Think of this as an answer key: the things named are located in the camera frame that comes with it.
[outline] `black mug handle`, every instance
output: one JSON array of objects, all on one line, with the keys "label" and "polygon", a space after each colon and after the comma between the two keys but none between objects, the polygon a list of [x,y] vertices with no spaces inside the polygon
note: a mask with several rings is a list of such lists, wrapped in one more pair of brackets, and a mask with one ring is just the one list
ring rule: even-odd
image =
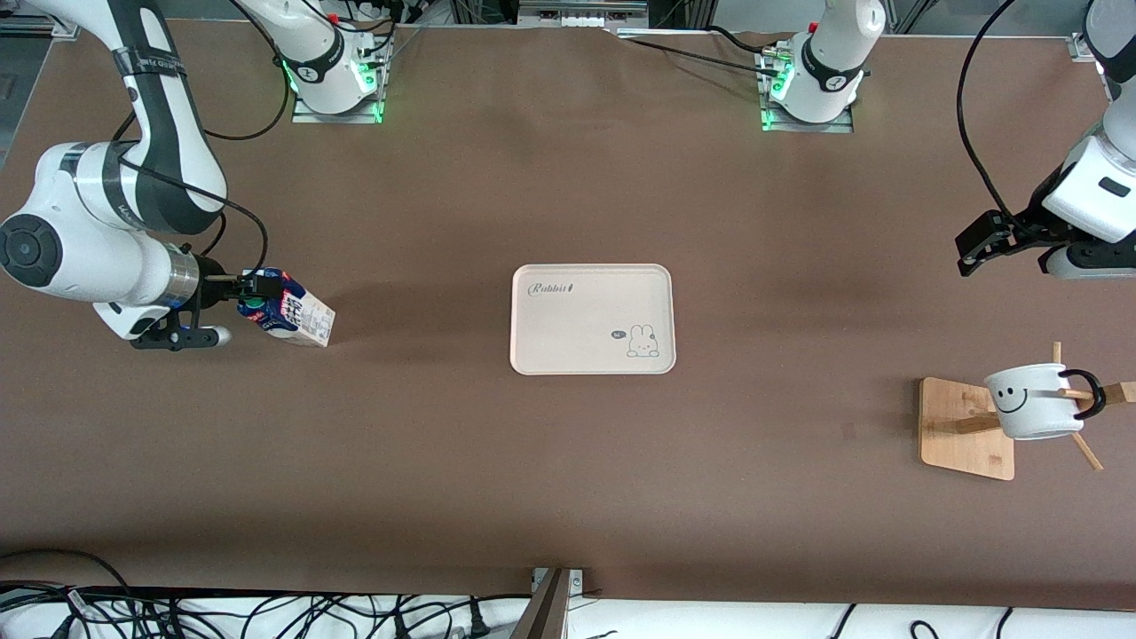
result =
[{"label": "black mug handle", "polygon": [[1088,407],[1088,410],[1083,410],[1072,416],[1074,420],[1078,422],[1084,422],[1089,417],[1095,417],[1104,410],[1104,388],[1101,387],[1101,380],[1096,379],[1096,375],[1089,373],[1088,371],[1081,371],[1080,368],[1067,368],[1058,373],[1058,376],[1070,377],[1077,375],[1083,377],[1088,382],[1088,388],[1093,390],[1093,405]]}]

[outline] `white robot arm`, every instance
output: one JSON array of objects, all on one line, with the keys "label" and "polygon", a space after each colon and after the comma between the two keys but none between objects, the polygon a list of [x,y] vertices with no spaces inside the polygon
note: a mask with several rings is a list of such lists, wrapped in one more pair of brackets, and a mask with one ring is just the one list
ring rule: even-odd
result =
[{"label": "white robot arm", "polygon": [[316,0],[234,2],[272,36],[295,92],[312,110],[343,113],[378,89],[383,47],[369,31],[334,26]]},{"label": "white robot arm", "polygon": [[800,121],[835,119],[855,100],[863,63],[886,18],[879,0],[826,0],[816,31],[790,40],[791,65],[770,97]]},{"label": "white robot arm", "polygon": [[[278,297],[282,290],[272,279],[228,276],[215,260],[148,234],[201,233],[220,215],[220,200],[176,182],[226,194],[156,1],[30,1],[90,31],[111,51],[141,139],[48,149],[27,202],[0,224],[0,266],[25,287],[93,302],[107,325],[136,348],[226,343],[224,327],[198,326],[202,308],[225,299]],[[308,2],[239,3],[273,36],[296,91],[314,110],[348,110],[375,91],[377,48],[367,31],[339,28]],[[193,313],[190,326],[178,321],[183,312]]]},{"label": "white robot arm", "polygon": [[[142,134],[137,142],[49,149],[27,202],[0,225],[0,264],[26,287],[94,302],[111,330],[135,339],[189,301],[202,276],[199,258],[147,231],[200,233],[222,204],[139,174],[119,156],[222,197],[225,177],[152,0],[33,3],[86,28],[110,49]],[[226,339],[223,332],[214,337]]]},{"label": "white robot arm", "polygon": [[1085,39],[1120,96],[1021,213],[988,210],[955,238],[963,276],[1030,248],[1061,280],[1136,276],[1136,0],[1095,0]]}]

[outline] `wooden mug stand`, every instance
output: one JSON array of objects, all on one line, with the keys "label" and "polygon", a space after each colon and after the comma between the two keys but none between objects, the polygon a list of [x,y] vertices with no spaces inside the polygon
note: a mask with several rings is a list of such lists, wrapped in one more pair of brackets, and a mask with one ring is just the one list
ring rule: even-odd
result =
[{"label": "wooden mug stand", "polygon": [[[1061,342],[1053,342],[1053,362],[1061,363]],[[1083,390],[1064,390],[1062,396],[1084,407],[1093,395]],[[1104,387],[1105,406],[1136,403],[1136,382]],[[1104,466],[1093,454],[1080,433],[1074,441],[1093,470]],[[937,377],[919,383],[919,458],[939,466],[1009,481],[1013,479],[1013,440],[1005,437],[997,420],[994,400],[985,387],[976,387]]]}]

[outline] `mug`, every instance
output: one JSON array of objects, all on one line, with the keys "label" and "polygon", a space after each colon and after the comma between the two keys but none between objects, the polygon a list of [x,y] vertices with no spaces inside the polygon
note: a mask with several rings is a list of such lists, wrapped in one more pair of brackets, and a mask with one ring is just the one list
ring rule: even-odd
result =
[{"label": "mug", "polygon": [[[1069,377],[1083,377],[1093,391],[1093,406],[1080,410],[1077,400],[1061,397],[1071,388]],[[1104,390],[1095,375],[1062,364],[1031,364],[986,377],[986,388],[997,408],[999,423],[1011,439],[1049,439],[1072,434],[1085,420],[1104,409]]]}]

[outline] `brown table surface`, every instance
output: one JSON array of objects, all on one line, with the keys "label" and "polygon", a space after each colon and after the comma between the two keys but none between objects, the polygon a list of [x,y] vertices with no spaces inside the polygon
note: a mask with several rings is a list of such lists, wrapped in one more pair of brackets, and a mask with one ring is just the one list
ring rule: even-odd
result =
[{"label": "brown table surface", "polygon": [[[272,115],[252,28],[173,31],[207,126]],[[980,383],[1054,339],[1136,377],[1131,283],[1058,282],[1026,256],[959,277],[952,239],[989,206],[954,125],[967,45],[880,41],[841,136],[762,132],[749,74],[601,31],[420,35],[381,126],[214,143],[270,264],[339,312],[331,348],[225,307],[227,348],[137,352],[0,279],[0,545],[95,550],[139,584],[491,592],[563,564],[607,597],[1130,606],[1136,414],[1086,429],[1103,473],[1068,439],[1020,443],[1012,482],[917,456],[919,377]],[[1055,39],[984,44],[968,94],[1014,206],[1104,107]],[[47,147],[106,140],[127,108],[97,41],[56,44],[0,210]],[[232,215],[217,255],[257,250]],[[529,263],[665,265],[674,371],[515,373]]]}]

